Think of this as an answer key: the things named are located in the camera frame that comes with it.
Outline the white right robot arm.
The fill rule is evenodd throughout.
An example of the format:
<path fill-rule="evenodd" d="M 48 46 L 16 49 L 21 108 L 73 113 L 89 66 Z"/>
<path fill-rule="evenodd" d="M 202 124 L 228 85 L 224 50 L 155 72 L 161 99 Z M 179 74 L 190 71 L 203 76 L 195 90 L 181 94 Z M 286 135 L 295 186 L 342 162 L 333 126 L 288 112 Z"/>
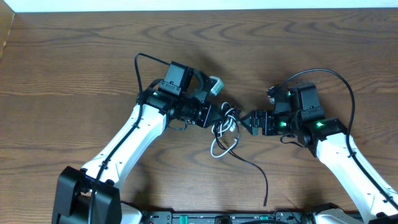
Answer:
<path fill-rule="evenodd" d="M 338 118 L 326 118 L 312 83 L 268 90 L 272 110 L 240 119 L 253 136 L 297 138 L 327 166 L 346 190 L 364 223 L 397 223 L 397 192 L 377 173 Z"/>

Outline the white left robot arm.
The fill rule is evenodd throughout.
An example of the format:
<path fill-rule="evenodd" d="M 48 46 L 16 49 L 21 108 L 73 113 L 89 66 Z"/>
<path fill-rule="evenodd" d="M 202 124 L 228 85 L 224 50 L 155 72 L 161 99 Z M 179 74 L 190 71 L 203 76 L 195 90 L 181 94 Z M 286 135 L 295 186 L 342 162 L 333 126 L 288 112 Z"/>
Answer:
<path fill-rule="evenodd" d="M 121 191 L 147 147 L 173 119 L 207 128 L 220 121 L 207 100 L 224 84 L 220 78 L 177 62 L 137 97 L 129 119 L 108 145 L 81 169 L 66 167 L 57 182 L 52 223 L 140 223 L 143 213 L 122 203 Z"/>

